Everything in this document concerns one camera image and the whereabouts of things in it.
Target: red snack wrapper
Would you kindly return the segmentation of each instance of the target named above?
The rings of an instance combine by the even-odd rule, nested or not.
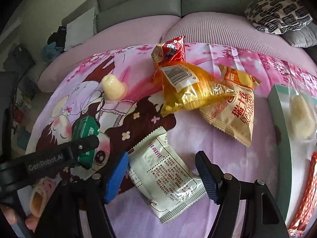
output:
[[[306,226],[308,225],[314,209],[317,205],[317,152],[312,155],[310,163],[308,181],[304,197],[299,206],[298,212],[293,219],[288,233],[290,236],[303,236]]]
[[[151,57],[156,69],[167,62],[185,62],[184,36],[156,45]]]

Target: gray pillow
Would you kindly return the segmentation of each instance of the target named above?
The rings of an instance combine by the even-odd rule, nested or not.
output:
[[[306,27],[282,34],[292,47],[312,47],[317,45],[317,25],[310,23]]]

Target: food packaging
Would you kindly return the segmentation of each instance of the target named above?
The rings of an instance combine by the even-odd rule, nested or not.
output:
[[[194,110],[235,96],[233,89],[202,68],[186,62],[169,62],[157,69],[153,79],[163,87],[165,117],[181,109]]]
[[[184,36],[180,36],[155,46],[151,57],[156,69],[167,62],[185,62],[185,46],[183,40]]]
[[[138,143],[128,168],[132,182],[162,223],[180,215],[206,192],[201,178],[167,144],[166,135],[160,127]]]
[[[208,123],[249,147],[253,132],[254,89],[260,81],[224,65],[219,68],[223,81],[237,96],[200,108],[200,112]]]
[[[299,209],[288,229],[290,236],[303,236],[317,206],[317,152],[311,157],[305,192]]]
[[[73,131],[72,140],[77,140],[90,135],[98,135],[99,127],[92,116],[86,116],[79,120]],[[78,156],[78,163],[85,169],[90,169],[94,163],[95,149],[87,151]]]

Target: black and white pillow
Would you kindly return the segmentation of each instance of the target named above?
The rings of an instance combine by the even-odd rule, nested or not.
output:
[[[313,20],[299,0],[254,0],[245,16],[256,30],[277,35],[299,30]]]

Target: pink blanket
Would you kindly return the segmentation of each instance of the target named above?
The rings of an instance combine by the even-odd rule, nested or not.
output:
[[[253,140],[246,148],[231,136],[205,122],[198,111],[183,111],[165,118],[160,88],[151,84],[154,66],[153,45],[125,47],[96,54],[82,62],[56,89],[37,119],[27,153],[71,140],[73,124],[87,115],[100,125],[100,145],[90,170],[64,168],[47,178],[51,189],[61,180],[70,182],[91,176],[105,165],[110,153],[127,151],[150,132],[163,126],[169,144],[194,172],[195,153],[204,150],[210,160],[237,179],[254,182],[263,179],[276,195],[278,154],[274,125],[266,97],[274,84],[287,85],[293,74],[317,96],[317,78],[293,65],[253,51],[205,43],[186,44],[186,61],[220,77],[219,64],[246,71],[261,80],[255,90]],[[129,92],[119,102],[104,99],[100,81],[112,73],[124,81]],[[117,237],[206,237],[218,207],[207,195],[176,219],[161,224],[128,176],[119,195],[107,205]],[[235,231],[240,236],[243,211]]]

